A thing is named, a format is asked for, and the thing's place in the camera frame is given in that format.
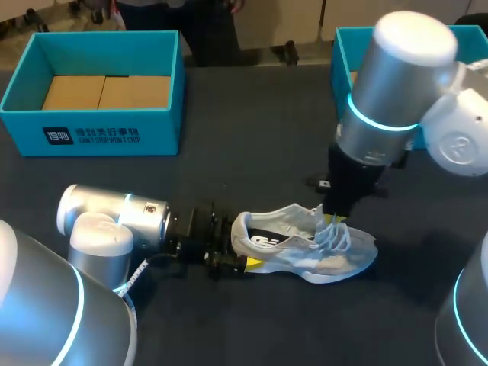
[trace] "person's legs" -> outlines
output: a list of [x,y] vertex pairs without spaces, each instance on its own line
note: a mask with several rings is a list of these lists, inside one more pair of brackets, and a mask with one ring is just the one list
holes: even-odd
[[172,19],[172,9],[166,4],[131,6],[117,2],[117,8],[128,31],[177,30]]
[[241,63],[236,28],[222,0],[195,0],[175,10],[175,21],[198,66]]

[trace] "logo on box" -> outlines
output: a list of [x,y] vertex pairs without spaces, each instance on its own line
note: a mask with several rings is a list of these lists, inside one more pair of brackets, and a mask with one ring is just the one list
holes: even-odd
[[66,127],[43,127],[44,135],[50,145],[72,145],[73,140]]

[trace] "cardboard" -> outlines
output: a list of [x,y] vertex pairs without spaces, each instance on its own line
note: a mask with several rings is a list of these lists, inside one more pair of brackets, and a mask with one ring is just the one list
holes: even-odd
[[104,81],[104,76],[54,76],[43,110],[97,109]]
[[98,109],[167,108],[170,76],[108,76]]

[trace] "cable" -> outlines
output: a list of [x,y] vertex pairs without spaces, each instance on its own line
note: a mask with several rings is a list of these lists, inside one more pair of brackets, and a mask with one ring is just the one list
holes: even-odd
[[136,328],[137,328],[136,307],[134,306],[134,303],[132,302],[132,299],[127,294],[124,295],[124,301],[126,302],[127,306],[129,307],[130,312],[132,313],[132,317],[134,318],[134,322],[136,323]]
[[124,297],[127,292],[129,292],[130,288],[134,285],[134,283],[137,281],[137,278],[144,272],[146,267],[149,265],[147,260],[144,259],[144,261],[137,267],[136,271],[132,276],[130,276],[129,281],[127,281],[125,287],[119,291],[118,295],[119,297]]
[[117,292],[119,297],[124,297],[129,292],[130,288],[134,285],[134,283],[136,283],[137,278],[139,278],[139,276],[144,272],[144,270],[146,269],[146,267],[149,265],[150,262],[152,262],[155,259],[162,258],[162,257],[174,258],[175,256],[171,255],[171,254],[157,254],[157,255],[154,255],[153,257],[149,258],[149,259],[144,259],[144,261],[139,265],[139,267],[137,267],[137,269],[135,270],[133,275],[130,276],[129,281],[127,281],[125,286],[120,291]]
[[488,59],[481,59],[480,61],[476,61],[475,63],[470,63],[467,65],[467,68],[473,71],[478,71],[484,69],[488,66]]

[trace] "white wall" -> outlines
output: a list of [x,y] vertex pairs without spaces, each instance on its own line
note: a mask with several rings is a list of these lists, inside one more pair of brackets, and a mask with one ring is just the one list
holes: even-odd
[[471,0],[467,13],[488,13],[488,0]]
[[20,17],[29,8],[40,10],[54,5],[54,0],[0,0],[0,21]]
[[[418,11],[453,24],[466,14],[470,0],[327,0],[322,29],[324,40],[333,40],[337,27],[367,27],[386,13]],[[473,0],[488,4],[488,0]]]
[[322,0],[247,0],[235,15],[243,49],[309,43],[319,35]]

